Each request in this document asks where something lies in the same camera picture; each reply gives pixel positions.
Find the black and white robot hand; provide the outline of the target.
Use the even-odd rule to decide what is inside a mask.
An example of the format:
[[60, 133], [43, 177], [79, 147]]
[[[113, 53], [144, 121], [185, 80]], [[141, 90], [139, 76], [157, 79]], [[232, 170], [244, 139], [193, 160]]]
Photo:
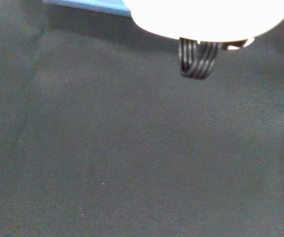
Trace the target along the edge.
[[221, 50], [253, 43], [284, 20], [284, 0], [126, 0], [141, 29], [179, 41], [181, 75], [205, 79]]

